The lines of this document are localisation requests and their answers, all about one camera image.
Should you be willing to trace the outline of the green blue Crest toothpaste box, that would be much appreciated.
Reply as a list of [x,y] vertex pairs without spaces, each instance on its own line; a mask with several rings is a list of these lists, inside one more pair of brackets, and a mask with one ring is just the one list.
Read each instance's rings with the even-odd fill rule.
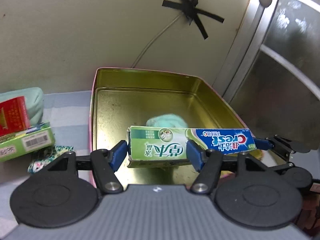
[[223,155],[256,150],[249,129],[132,126],[129,168],[193,165],[203,168],[210,151]]

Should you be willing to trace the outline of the mint green plush toy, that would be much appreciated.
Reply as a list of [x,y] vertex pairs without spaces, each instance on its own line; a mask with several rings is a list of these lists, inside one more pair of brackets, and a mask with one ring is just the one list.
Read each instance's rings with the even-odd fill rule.
[[150,118],[146,122],[149,127],[188,128],[184,119],[175,114],[164,114]]

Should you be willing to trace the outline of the green patterned tissue pack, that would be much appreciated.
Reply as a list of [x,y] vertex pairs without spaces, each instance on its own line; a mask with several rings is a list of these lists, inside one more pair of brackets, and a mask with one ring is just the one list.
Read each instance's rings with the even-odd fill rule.
[[43,167],[58,158],[60,155],[68,151],[74,151],[74,147],[55,145],[33,152],[31,154],[31,162],[27,169],[28,173],[35,174]]

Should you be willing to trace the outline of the mint green pouch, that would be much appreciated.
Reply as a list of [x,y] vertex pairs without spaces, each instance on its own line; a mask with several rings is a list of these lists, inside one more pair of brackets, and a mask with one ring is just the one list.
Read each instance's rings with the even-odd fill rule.
[[39,124],[41,122],[44,109],[44,93],[42,89],[39,87],[32,87],[1,93],[1,102],[18,96],[24,96],[25,106],[31,126]]

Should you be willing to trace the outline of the green barcode box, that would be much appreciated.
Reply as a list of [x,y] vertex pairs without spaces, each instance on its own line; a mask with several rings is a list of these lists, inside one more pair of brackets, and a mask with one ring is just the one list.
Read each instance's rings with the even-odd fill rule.
[[50,123],[41,123],[25,131],[2,136],[0,161],[15,159],[54,144]]

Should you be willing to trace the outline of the red cigarette box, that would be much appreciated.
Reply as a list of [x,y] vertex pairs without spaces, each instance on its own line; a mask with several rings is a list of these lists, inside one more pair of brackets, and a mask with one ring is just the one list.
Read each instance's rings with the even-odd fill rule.
[[23,96],[1,102],[1,137],[29,127],[30,120]]

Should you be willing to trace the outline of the pink macaron biscuit tin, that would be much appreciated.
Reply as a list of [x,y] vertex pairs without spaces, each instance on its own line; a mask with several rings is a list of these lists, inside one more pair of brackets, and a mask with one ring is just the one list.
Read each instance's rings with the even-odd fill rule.
[[132,126],[244,128],[245,123],[203,79],[154,70],[96,71],[89,116],[90,150],[111,149]]

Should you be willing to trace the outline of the black tape cross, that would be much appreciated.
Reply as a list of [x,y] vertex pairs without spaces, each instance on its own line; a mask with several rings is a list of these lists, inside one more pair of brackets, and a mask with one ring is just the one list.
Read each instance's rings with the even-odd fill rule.
[[225,21],[224,18],[222,18],[219,15],[212,14],[210,12],[204,11],[202,9],[197,8],[199,0],[180,0],[180,3],[173,2],[169,0],[163,0],[162,6],[166,8],[171,8],[175,10],[181,11],[184,16],[189,20],[189,22],[195,22],[197,25],[202,37],[204,40],[208,38],[208,34],[198,16],[198,14],[207,16],[211,19],[216,20],[217,22],[223,23]]

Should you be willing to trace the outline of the glass door metal frame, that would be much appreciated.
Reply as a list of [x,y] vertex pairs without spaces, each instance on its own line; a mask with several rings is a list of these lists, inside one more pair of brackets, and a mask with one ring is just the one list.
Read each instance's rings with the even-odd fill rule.
[[319,0],[250,0],[213,84],[258,137],[319,145]]

